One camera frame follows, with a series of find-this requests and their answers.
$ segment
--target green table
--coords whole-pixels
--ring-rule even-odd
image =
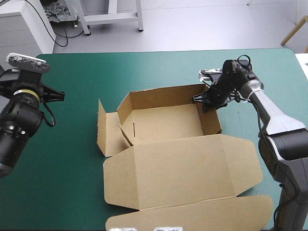
[[[129,91],[198,83],[200,69],[221,68],[241,54],[251,57],[265,93],[308,125],[308,81],[288,49],[40,55],[51,64],[44,83],[64,90],[65,102],[50,103],[57,126],[43,124],[13,173],[0,180],[0,229],[102,230],[110,216],[132,212],[104,201],[98,98],[108,112],[115,111]],[[219,109],[219,118],[224,134],[257,147],[250,104],[230,103]],[[276,206],[281,189],[260,162],[264,180],[244,194],[268,194]]]

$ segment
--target cable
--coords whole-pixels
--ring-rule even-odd
[[[55,16],[56,16],[55,14],[53,14],[53,13],[51,13],[51,12],[49,12],[49,11],[45,11],[45,13],[49,13],[49,14],[50,14],[50,15],[48,15],[48,17],[55,17]],[[79,34],[74,35],[74,36],[63,36],[63,35],[60,35],[60,34],[58,34],[57,32],[54,31],[54,33],[55,33],[56,35],[58,35],[58,36],[60,36],[60,37],[63,37],[63,38],[76,38],[76,37],[80,36],[83,32],[84,32],[84,31],[82,30]]]
[[[60,36],[60,37],[63,37],[63,38],[76,38],[76,37],[78,37],[78,36],[80,36],[82,33],[83,33],[83,30],[78,34],[78,35],[75,35],[75,36],[63,36],[63,35],[60,35],[60,34],[58,34],[58,33],[56,33],[56,32],[54,32],[56,35],[58,35],[58,36]]]
[[[41,17],[40,14],[38,13],[37,9],[36,9],[28,0],[24,0],[24,1],[26,1],[26,2],[35,10],[35,12],[38,14],[39,18],[41,19],[42,23],[44,24],[44,27],[45,27],[47,33],[49,34],[50,38],[54,41],[54,43],[57,44],[57,45],[60,46],[60,47],[66,47],[66,46],[68,45],[68,38],[66,38],[66,44],[65,44],[65,45],[61,45],[61,44],[57,43],[57,42],[53,39],[53,37],[51,36],[49,30],[48,30],[47,27],[46,27],[46,24],[44,23],[44,20],[42,19],[42,17]]]
[[[0,78],[1,78],[2,76],[4,76],[6,73],[11,72],[11,71],[12,71],[12,69],[8,69],[8,70],[4,71],[4,72],[0,75]]]
[[[52,113],[51,109],[48,107],[48,105],[46,104],[45,100],[42,99],[42,104],[44,105],[44,107],[46,108],[46,110],[48,111],[48,113],[51,116],[52,119],[52,123],[49,122],[49,120],[47,119],[47,117],[45,116],[45,114],[43,115],[45,123],[49,126],[49,127],[54,127],[56,125],[56,118],[54,117],[54,114]]]

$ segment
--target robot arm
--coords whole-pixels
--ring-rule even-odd
[[[275,231],[302,231],[308,212],[308,131],[286,114],[263,91],[252,71],[250,58],[226,60],[222,70],[202,70],[199,75],[208,91],[193,97],[203,111],[219,109],[236,100],[247,100],[259,119],[259,151],[274,180],[281,183],[279,206],[274,212]]]
[[[11,53],[7,62],[14,67],[18,78],[0,82],[0,95],[10,99],[0,113],[0,178],[11,173],[28,139],[37,132],[43,120],[50,127],[55,125],[46,103],[63,101],[65,96],[64,92],[42,84],[42,74],[50,69],[44,60]],[[52,123],[39,109],[40,103],[51,114]]]

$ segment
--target wooden chair leg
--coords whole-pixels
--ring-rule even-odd
[[[308,15],[304,16],[299,20],[298,24],[290,31],[290,33],[282,40],[281,45],[284,46],[296,32],[305,24],[308,23]]]

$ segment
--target open cardboard box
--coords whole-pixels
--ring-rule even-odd
[[[99,102],[99,148],[113,156],[136,144],[220,133],[216,110],[203,113],[201,104],[192,103],[192,96],[204,90],[204,84],[196,84],[133,91],[113,113]]]
[[[237,197],[262,181],[252,142],[219,134],[215,109],[192,96],[203,84],[130,92],[117,112],[99,102],[97,143],[105,156],[107,203],[138,209],[111,217],[111,228],[259,231],[268,196]]]
[[[222,134],[136,144],[103,165],[107,203],[138,209],[106,229],[183,227],[185,231],[259,231],[273,203],[237,197],[262,181],[251,141]]]

